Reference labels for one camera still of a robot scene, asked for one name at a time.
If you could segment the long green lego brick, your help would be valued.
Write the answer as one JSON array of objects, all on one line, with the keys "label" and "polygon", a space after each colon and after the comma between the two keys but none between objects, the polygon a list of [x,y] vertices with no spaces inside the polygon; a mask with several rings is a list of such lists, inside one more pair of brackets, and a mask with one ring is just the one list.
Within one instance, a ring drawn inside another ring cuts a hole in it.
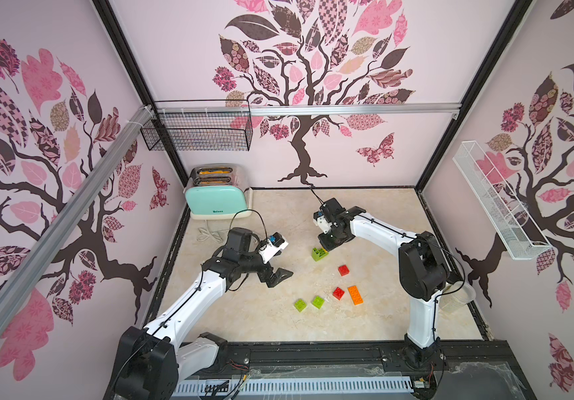
[{"label": "long green lego brick", "polygon": [[325,258],[329,253],[324,248],[313,248],[311,256],[315,262],[322,260]]}]

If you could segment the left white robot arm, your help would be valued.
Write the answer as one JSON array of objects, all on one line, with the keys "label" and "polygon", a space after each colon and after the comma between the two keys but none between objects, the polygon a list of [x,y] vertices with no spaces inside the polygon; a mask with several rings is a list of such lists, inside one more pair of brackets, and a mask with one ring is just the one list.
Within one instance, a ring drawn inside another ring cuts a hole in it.
[{"label": "left white robot arm", "polygon": [[117,348],[106,399],[169,399],[179,381],[212,367],[227,342],[210,333],[184,344],[193,326],[209,307],[245,274],[256,274],[273,288],[292,276],[270,261],[288,246],[274,233],[250,246],[254,233],[232,228],[224,245],[200,266],[193,286],[166,311],[143,328],[130,327]]}]

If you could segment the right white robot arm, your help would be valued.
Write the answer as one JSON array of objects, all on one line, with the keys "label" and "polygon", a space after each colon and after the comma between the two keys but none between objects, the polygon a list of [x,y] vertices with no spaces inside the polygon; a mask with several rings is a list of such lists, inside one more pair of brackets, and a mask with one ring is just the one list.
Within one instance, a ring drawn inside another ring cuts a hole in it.
[{"label": "right white robot arm", "polygon": [[398,259],[400,285],[410,296],[410,324],[404,360],[412,369],[426,368],[440,350],[438,307],[453,274],[447,251],[433,233],[412,233],[375,218],[360,207],[344,208],[335,198],[323,201],[313,214],[318,239],[328,252],[362,238]]}]

